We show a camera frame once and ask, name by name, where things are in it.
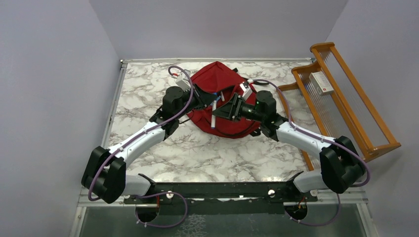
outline red fabric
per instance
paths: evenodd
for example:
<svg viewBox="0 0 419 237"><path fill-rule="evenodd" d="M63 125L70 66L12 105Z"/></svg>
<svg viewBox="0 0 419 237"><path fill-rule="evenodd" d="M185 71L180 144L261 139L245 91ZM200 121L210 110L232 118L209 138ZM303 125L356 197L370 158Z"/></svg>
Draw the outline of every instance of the red fabric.
<svg viewBox="0 0 419 237"><path fill-rule="evenodd" d="M217 92L218 95L221 91L223 92L225 101L223 102L220 99L217 102L217 108L228 102L234 92L242 95L243 91L239 88L239 84L244 81L240 75L220 62L208 64L192 76L192 82L202 90L210 93ZM252 93L246 103L254 105L255 100L256 95ZM216 118L215 129L212 129L211 114L212 106L208 106L204 110L188 113L188 117L202 131L220 137L241 138L259 128L259 122L249 121L245 118L242 118L239 122Z"/></svg>

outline black cable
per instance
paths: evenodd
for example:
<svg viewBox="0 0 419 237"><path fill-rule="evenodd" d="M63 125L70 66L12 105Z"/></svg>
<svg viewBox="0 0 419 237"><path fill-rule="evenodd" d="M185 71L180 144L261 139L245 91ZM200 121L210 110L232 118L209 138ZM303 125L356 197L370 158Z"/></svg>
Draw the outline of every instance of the black cable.
<svg viewBox="0 0 419 237"><path fill-rule="evenodd" d="M192 116L188 118L187 120L180 122L179 124L186 123L187 121L191 120L191 118L194 116L195 111L192 110L191 112L192 112Z"/></svg>

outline gray wall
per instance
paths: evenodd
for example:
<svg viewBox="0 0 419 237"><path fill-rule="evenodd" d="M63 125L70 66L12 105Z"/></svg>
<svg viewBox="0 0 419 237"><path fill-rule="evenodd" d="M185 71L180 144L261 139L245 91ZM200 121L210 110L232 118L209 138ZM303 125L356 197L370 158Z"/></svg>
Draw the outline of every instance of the gray wall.
<svg viewBox="0 0 419 237"><path fill-rule="evenodd" d="M311 57L347 0L90 0L124 59Z"/></svg>
<svg viewBox="0 0 419 237"><path fill-rule="evenodd" d="M0 235L67 236L119 59L87 0L0 1Z"/></svg>
<svg viewBox="0 0 419 237"><path fill-rule="evenodd" d="M417 236L419 1L349 0L327 40L402 144L369 163L373 176L366 187L378 232Z"/></svg>

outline marble surface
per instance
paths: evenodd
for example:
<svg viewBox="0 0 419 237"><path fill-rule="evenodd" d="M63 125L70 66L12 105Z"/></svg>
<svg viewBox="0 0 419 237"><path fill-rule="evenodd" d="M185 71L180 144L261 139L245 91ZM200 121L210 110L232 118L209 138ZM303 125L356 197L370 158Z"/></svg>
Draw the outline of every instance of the marble surface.
<svg viewBox="0 0 419 237"><path fill-rule="evenodd" d="M168 75L170 65L192 73L209 62L129 63L114 117L109 145L141 129L161 105L166 88L175 85ZM276 85L295 82L291 69L306 62L225 62L251 79L269 79ZM269 90L271 86L255 86ZM310 110L298 90L284 92L295 122L318 132ZM277 112L284 109L277 99ZM158 182L285 181L307 166L292 145L261 135L240 139L221 138L202 132L191 121L181 124L168 139L155 145L128 167L127 174L143 173Z"/></svg>

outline glass panel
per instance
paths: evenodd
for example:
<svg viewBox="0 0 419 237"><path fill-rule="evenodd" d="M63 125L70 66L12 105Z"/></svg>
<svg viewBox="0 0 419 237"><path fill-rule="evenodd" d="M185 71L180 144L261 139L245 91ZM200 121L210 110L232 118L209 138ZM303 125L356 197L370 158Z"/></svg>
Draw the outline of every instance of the glass panel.
<svg viewBox="0 0 419 237"><path fill-rule="evenodd" d="M336 205L310 205L305 221L323 223L332 218ZM155 224L169 225L180 216L159 216ZM343 204L338 218L323 227L308 227L289 220L286 215L189 215L181 225L159 229L137 225L134 208L88 207L82 237L277 237L277 236L366 236L356 204Z"/></svg>
<svg viewBox="0 0 419 237"><path fill-rule="evenodd" d="M330 95L320 96L310 80L307 80L305 89L310 95L311 101L313 102L314 107L316 107L328 134L335 138L340 136L348 137L354 144L358 154L362 154L332 97Z"/></svg>

